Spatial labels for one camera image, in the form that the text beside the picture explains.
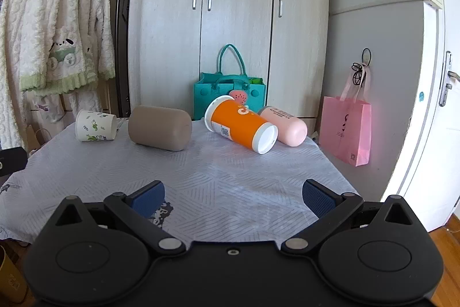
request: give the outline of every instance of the pink thermos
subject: pink thermos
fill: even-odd
[[[278,127],[278,140],[288,146],[299,146],[307,137],[307,124],[280,109],[266,106],[259,115]]]

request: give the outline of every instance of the triangular cutout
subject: triangular cutout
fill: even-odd
[[[390,211],[388,215],[386,216],[385,221],[389,223],[412,225],[412,222],[410,221],[409,217],[404,212],[403,207],[397,203],[392,205],[392,208],[390,208]]]
[[[81,223],[81,217],[78,214],[77,208],[71,204],[68,205],[59,220],[56,223],[56,226],[63,226],[69,224]]]

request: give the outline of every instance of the black print on tablecloth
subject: black print on tablecloth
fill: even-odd
[[[3,185],[2,187],[0,187],[0,195],[3,193],[3,192],[8,192],[8,189],[9,188],[13,188],[13,189],[19,189],[20,186],[18,185],[14,185],[14,184],[5,184]]]
[[[154,215],[150,217],[150,221],[162,228],[165,219],[171,214],[172,210],[174,210],[174,207],[171,206],[171,203],[164,201]]]

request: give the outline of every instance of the pink bag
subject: pink bag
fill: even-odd
[[[324,97],[319,136],[324,150],[355,167],[369,163],[371,149],[371,105],[366,101],[371,77],[369,67],[359,65],[363,67],[360,84],[366,79],[363,100],[357,100],[361,85],[355,86],[353,98],[347,97],[353,86],[351,71],[341,97]]]

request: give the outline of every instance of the wardrobe door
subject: wardrobe door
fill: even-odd
[[[202,0],[130,0],[131,109],[139,104],[193,113],[199,78]]]
[[[201,72],[217,71],[219,51],[233,43],[246,63],[248,75],[267,80],[272,0],[203,0]],[[224,74],[240,72],[237,59],[225,55]]]
[[[323,85],[329,0],[274,0],[267,104],[315,118]]]

